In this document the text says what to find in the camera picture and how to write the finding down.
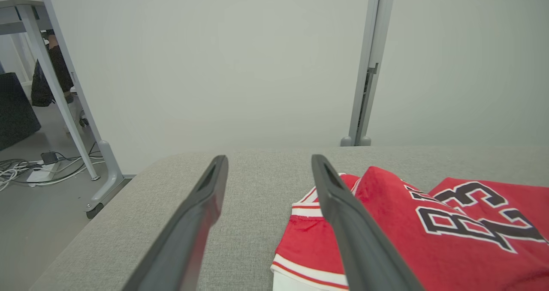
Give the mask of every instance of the cable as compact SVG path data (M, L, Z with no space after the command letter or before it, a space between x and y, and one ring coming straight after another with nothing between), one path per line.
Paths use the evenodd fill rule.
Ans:
M94 142L94 144L92 145L92 148L90 148L90 151L88 152L88 156L90 157L90 159L103 159L102 156L91 156L91 154L93 153L100 153L100 150L93 152L96 144L97 142ZM59 152L53 152L53 153L58 154L61 157L58 160L59 162L62 162L63 160L69 160L69 161L72 160L70 164L68 164L67 166L64 166L61 170L55 171L54 173L56 174L63 172L68 167L75 164L75 162L78 162L79 160L82 159L82 156L65 157L63 154ZM17 158L0 161L0 186L3 185L2 188L0 188L0 192L6 189L6 187L8 186L8 184L10 184L10 182L16 182L16 183L22 183L22 184L36 184L37 186L47 186L47 185L63 182L63 180L67 180L73 176L76 176L77 174L80 174L81 172L84 172L84 170L87 169L87 166L85 166L85 164L82 164L80 165L80 167L78 167L76 170L74 170L70 174L67 174L66 176L63 176L61 178L56 178L53 180L44 180L41 182L26 182L26 181L24 182L24 181L16 180L17 178L20 178L23 174L25 174L29 170L32 170L32 171L44 170L44 171L51 172L51 170L49 169L42 168L43 163L44 162L42 160L28 162L27 160L17 159ZM104 161L94 162L92 163L92 165L103 164L103 163L105 162Z
M94 162L92 163L93 165L96 165L96 164L104 164L105 162ZM50 182L47 182L47 183L42 183L42 184L36 184L37 186L47 186L47 185L52 185L52 184L57 184L57 183L60 183L60 182L63 182L63 180L68 180L69 178L77 175L77 174L80 174L82 172L84 172L84 170L86 170L88 167L87 166L84 166L84 168L81 168L80 170L78 170L78 172L76 173L73 173L73 174L70 174L70 175L67 175L65 176L64 178L61 178L61 179L58 179L58 180L53 180L53 181L50 181Z

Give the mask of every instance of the power adapter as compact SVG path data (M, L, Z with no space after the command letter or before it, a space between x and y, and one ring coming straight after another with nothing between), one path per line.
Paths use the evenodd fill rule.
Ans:
M35 187L36 184L33 182L47 182L52 180L55 172L59 168L61 162L54 162L53 164L43 164L40 166L41 170L34 170L33 173L27 178L30 187Z
M42 153L40 156L42 157L45 165L53 164L59 161L59 158L57 158L57 153L55 152Z

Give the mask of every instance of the power strip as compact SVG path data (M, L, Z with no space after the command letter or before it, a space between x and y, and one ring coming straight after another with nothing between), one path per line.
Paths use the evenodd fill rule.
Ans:
M37 164L43 164L44 161L41 160L37 162ZM46 182L48 180L52 180L53 176L55 175L55 172L59 168L60 162L54 162L53 164L49 165L43 165L41 168L47 169L47 170L35 170L33 173L29 175L29 178L27 179L27 182ZM36 184L29 183L30 187L35 187Z

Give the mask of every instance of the white wall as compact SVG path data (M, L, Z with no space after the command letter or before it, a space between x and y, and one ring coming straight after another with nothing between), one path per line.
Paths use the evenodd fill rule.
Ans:
M51 1L123 174L348 135L367 0Z
M29 46L29 37L27 33L18 33L12 35L13 44L19 54L21 64L29 77L29 80L33 80L34 69L36 65L36 59Z
M5 72L15 72L19 82L33 80L33 76L25 70L25 65L21 60L18 48L14 43L17 42L19 34L0 35L0 62Z
M394 0L372 145L549 145L549 0Z

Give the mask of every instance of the white cable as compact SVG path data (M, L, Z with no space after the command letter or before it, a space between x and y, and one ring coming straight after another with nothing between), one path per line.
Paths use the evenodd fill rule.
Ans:
M66 165L66 166L65 166L65 167L63 167L63 168L62 168L61 170L57 170L57 171L56 171L56 172L54 172L54 173L59 173L59 172L61 172L61 171L65 170L66 168L68 168L68 167L72 166L72 164L74 164L75 162L78 162L78 161L79 161L79 160L81 160L81 159L82 159L82 158L76 158L76 159L75 159L75 160L74 160L73 162L71 162L70 164Z
M104 164L105 162L94 162L92 163L92 165L96 165L96 164ZM68 180L69 178L77 175L77 174L80 174L82 172L84 172L84 170L86 170L88 167L87 166L83 166L80 170L78 170L78 172L74 173L74 174L71 174L69 176L66 176L64 178L60 178L59 180L55 180L53 182L49 182L49 183L42 183L42 184L36 184L36 186L47 186L47 185L52 185L52 184L57 184L57 183L60 183L60 182L63 182L63 180Z
M68 164L67 166L63 167L61 170L57 170L55 173L59 173L63 170L65 170L66 168L68 168L69 166L71 166L72 164L74 164L75 162L78 162L79 160L81 160L82 158L77 158L75 159L73 162L71 162L70 164ZM94 162L92 163L92 165L96 165L96 164L104 164L105 162ZM15 180L18 176L18 174L20 172L25 172L29 169L32 169L33 171L35 170L44 170L44 171L49 171L51 172L51 170L48 170L46 168L28 168L27 166L20 166L19 164L16 164L15 166L13 166L13 168L10 168L8 170L4 170L4 171L0 171L0 179L2 178L2 176L4 174L8 174L8 173L11 173L9 178L6 179L6 180L0 180L0 186L1 185L4 185L2 188L0 188L0 192L2 192L4 189L6 189L6 187L8 187L8 184L12 181L12 180ZM71 174L69 176L66 176L66 177L63 177L63 178L60 178L59 180L55 180L53 182L49 182L49 183L36 183L37 186L47 186L47 185L51 185L51 184L57 184L59 182L63 182L63 180L68 180L69 178L77 175L77 174L80 174L82 172L84 172L84 170L87 169L87 166L83 166L80 170L78 170L77 172L75 172L74 174Z
M4 187L0 188L0 192L3 191L4 189L6 189L6 187L8 187L9 182L11 182L14 178L17 177L17 173L19 172L19 170L15 169L15 168L8 169L8 170L0 172L0 176L6 174L8 172L12 172L12 174L9 176L9 178L7 180L3 180L2 182L0 182L0 185L4 184Z

